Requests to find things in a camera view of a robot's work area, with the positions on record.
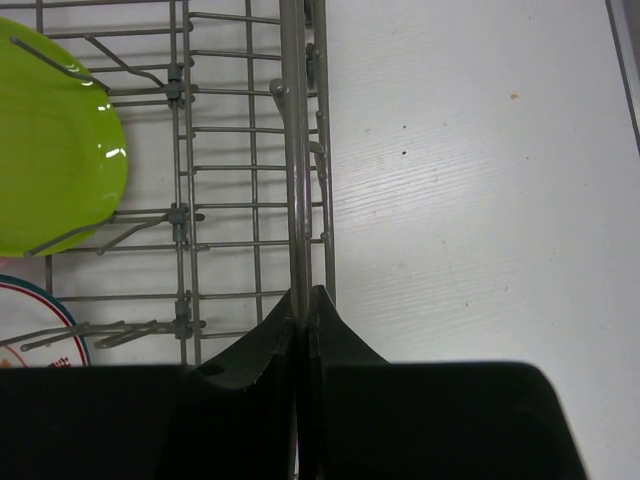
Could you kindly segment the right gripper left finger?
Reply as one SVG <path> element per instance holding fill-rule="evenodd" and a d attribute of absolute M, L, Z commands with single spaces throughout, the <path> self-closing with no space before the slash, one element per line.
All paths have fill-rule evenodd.
<path fill-rule="evenodd" d="M 5 479 L 289 479 L 294 326 L 283 297 L 197 367 L 7 369 Z"/>

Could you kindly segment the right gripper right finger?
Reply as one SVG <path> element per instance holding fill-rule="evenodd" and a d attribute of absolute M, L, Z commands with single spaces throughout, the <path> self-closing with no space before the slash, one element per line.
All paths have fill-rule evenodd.
<path fill-rule="evenodd" d="M 392 363 L 315 287 L 308 479 L 583 479 L 548 378 L 514 361 Z"/>

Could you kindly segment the grey wire dish rack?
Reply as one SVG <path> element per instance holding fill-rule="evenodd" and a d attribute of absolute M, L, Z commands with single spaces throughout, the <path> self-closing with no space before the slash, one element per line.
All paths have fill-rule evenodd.
<path fill-rule="evenodd" d="M 111 217 L 1 276 L 56 298 L 90 364 L 198 365 L 289 291 L 333 286 L 323 1 L 5 1 L 115 108 L 128 175 Z"/>

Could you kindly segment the white printed plate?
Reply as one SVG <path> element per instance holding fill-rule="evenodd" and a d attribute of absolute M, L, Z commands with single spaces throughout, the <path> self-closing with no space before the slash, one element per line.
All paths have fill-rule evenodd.
<path fill-rule="evenodd" d="M 42 288 L 1 276 L 1 366 L 74 367 L 90 364 L 70 312 Z"/>

